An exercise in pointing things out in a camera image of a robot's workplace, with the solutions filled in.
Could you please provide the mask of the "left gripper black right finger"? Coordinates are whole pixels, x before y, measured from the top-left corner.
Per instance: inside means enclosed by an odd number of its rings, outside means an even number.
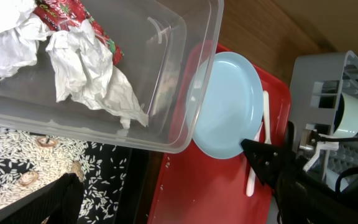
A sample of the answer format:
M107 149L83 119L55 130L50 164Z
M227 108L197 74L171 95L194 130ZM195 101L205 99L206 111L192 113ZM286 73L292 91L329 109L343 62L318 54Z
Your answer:
M332 190L311 178L303 170L307 159L290 149L249 139L241 148L261 183L273 189L278 223L358 223L358 210L341 196L343 175Z

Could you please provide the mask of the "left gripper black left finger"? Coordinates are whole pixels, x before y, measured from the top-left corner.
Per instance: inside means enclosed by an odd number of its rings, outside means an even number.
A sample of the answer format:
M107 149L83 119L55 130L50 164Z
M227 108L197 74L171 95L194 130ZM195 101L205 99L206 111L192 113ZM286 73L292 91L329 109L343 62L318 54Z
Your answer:
M84 184L74 173L63 174L40 190L0 209L0 223L76 223Z

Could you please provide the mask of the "white plastic fork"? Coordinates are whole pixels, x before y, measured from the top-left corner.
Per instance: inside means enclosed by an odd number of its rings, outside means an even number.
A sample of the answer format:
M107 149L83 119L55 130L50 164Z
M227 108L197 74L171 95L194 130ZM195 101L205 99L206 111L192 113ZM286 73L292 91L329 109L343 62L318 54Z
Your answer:
M254 141L259 142L262 126L263 126L263 123L260 124L259 130L258 130L257 134L255 135ZM256 174L255 174L253 168L250 168L249 176L247 179L247 185L246 185L246 195L248 197L251 197L254 194L255 178L256 178Z

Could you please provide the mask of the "white plastic spoon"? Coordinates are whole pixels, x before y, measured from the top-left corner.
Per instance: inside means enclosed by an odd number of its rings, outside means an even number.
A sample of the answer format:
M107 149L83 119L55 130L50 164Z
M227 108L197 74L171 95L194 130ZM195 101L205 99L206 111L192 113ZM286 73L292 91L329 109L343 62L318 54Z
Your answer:
M270 137L270 104L269 104L269 93L264 90L264 130L265 130L265 144L271 144Z

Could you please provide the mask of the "mint green bowl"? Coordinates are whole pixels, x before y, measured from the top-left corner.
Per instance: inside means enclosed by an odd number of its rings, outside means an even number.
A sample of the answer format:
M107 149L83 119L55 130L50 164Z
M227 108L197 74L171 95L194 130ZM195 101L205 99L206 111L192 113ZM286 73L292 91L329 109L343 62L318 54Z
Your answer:
M358 133L358 99L341 93L334 119L335 138L353 138Z

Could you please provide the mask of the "light blue plate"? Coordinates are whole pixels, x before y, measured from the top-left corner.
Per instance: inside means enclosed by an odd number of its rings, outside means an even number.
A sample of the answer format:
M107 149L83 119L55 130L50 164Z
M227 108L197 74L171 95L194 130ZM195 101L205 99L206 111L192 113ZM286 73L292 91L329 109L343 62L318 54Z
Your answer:
M262 123L264 94L254 66L235 52L220 52L212 71L200 110L198 99L203 87L202 63L186 91L186 122L198 117L193 140L200 150L215 159L230 159L243 152L241 141L253 140Z

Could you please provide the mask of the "white napkin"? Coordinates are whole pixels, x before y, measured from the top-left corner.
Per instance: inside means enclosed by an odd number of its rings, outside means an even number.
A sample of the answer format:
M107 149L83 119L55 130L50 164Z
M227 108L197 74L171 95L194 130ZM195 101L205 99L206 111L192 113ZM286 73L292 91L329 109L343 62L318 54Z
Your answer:
M36 7L35 0L0 1L0 80L35 65L39 44L45 41L57 102L70 98L91 110L105 110L120 117L125 129L133 120L147 126L148 115L89 20L70 30L52 31L34 13Z

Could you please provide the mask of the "red snack wrapper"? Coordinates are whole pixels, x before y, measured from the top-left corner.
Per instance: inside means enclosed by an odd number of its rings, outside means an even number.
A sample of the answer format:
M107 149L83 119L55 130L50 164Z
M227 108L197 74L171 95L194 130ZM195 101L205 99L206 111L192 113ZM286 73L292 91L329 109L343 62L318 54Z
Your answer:
M80 0L35 0L35 3L37 7L34 13L50 30L70 30L70 27L79 27L84 20L89 20L96 38L112 52L113 65L117 65L123 58L123 51L95 21Z

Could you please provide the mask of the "light blue bowl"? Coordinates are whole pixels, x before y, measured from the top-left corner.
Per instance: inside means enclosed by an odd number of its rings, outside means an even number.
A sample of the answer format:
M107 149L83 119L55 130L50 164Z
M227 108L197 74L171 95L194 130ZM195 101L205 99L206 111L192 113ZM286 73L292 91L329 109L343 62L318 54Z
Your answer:
M326 185L331 189L331 190L335 190L335 186L336 186L336 181L337 178L339 177L339 174L337 174L336 172L327 169L326 170L326 180L325 183ZM342 179L341 180L341 186L340 186L340 190L344 190L346 187L348 187L348 182L346 179Z

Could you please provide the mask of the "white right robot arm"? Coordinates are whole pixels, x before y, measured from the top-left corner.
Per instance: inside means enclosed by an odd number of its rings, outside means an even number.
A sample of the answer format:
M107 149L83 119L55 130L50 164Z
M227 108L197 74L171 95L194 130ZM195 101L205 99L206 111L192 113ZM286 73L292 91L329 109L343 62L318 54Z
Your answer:
M311 159L296 156L288 180L290 204L300 209L295 223L358 223L358 166L342 171L333 189L307 174Z

